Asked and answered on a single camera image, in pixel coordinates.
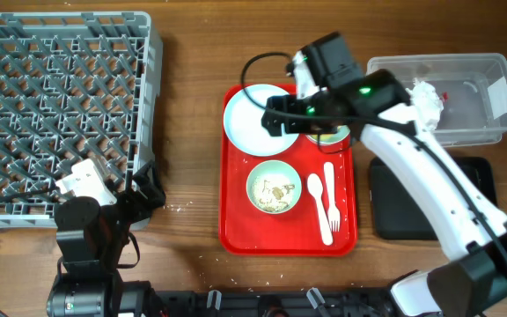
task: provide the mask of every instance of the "utensil handle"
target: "utensil handle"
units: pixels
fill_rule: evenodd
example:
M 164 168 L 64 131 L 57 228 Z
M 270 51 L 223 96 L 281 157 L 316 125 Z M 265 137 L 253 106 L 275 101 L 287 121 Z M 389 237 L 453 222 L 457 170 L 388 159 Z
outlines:
M 327 198 L 331 206 L 335 205 L 335 186 L 334 186 L 334 164 L 324 163 L 324 178 L 326 179 Z
M 318 222 L 320 223 L 320 234 L 322 235 L 322 242 L 325 245 L 331 246 L 334 242 L 332 238 L 332 230 L 327 222 L 326 212 L 324 211 L 324 205 L 322 204 L 321 198 L 315 198 L 316 209 L 318 210 Z

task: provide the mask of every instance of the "white spoon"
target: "white spoon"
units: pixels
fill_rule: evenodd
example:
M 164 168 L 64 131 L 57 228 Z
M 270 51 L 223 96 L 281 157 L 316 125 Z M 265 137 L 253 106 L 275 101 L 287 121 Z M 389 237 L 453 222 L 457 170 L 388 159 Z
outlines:
M 330 246 L 334 242 L 332 238 L 332 231 L 330 225 L 327 222 L 326 212 L 324 211 L 324 205 L 322 204 L 322 181 L 317 174 L 310 174 L 307 181 L 308 192 L 316 201 L 316 209 L 318 210 L 318 222 L 320 223 L 320 234 L 322 235 L 322 242 L 325 245 Z

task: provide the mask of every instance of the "dish rack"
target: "dish rack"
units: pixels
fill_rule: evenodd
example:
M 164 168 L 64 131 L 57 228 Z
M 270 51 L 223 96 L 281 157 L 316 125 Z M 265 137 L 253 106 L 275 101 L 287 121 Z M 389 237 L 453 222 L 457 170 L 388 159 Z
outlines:
M 163 43 L 145 12 L 0 13 L 0 198 L 93 156 L 114 185 L 154 159 Z M 55 227 L 58 190 L 0 204 L 0 228 Z

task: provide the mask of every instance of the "wooden surface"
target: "wooden surface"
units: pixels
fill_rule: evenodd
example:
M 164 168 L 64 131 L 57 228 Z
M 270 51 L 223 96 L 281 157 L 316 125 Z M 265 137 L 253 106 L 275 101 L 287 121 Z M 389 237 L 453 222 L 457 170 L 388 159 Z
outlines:
M 150 225 L 136 232 L 143 257 L 136 269 L 122 271 L 125 281 L 150 280 L 156 290 L 207 291 L 211 285 L 242 291 L 340 289 L 382 286 L 412 269 L 445 262 L 434 242 L 392 242 L 373 233 L 367 181 L 373 155 L 361 144 L 354 149 L 359 241 L 351 254 L 322 259 L 226 253 L 217 237 L 221 100 L 253 55 L 271 50 L 294 53 L 333 30 L 344 33 L 363 66 L 382 55 L 497 52 L 507 58 L 507 1 L 70 4 L 0 1 L 0 11 L 147 11 L 165 43 L 154 142 L 165 170 L 169 207 L 157 210 Z M 282 69 L 281 60 L 262 62 L 252 68 L 252 82 L 283 82 Z M 492 163 L 498 201 L 507 212 L 507 133 L 499 144 L 452 152 L 482 156 Z M 53 230 L 0 232 L 0 307 L 10 316 L 46 315 L 59 257 Z M 129 247 L 121 260 L 134 259 Z M 507 299 L 488 316 L 507 316 Z

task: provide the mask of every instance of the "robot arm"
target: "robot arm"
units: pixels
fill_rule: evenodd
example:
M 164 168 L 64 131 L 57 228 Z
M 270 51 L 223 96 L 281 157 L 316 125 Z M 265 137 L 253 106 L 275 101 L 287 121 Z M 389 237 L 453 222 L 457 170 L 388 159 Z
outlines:
M 301 48 L 287 70 L 298 95 L 269 98 L 261 125 L 280 136 L 282 125 L 285 133 L 316 134 L 347 124 L 415 199 L 450 261 L 394 284 L 399 309 L 409 316 L 441 310 L 474 316 L 505 298 L 507 216 L 424 127 L 393 75 L 364 77 L 338 33 Z

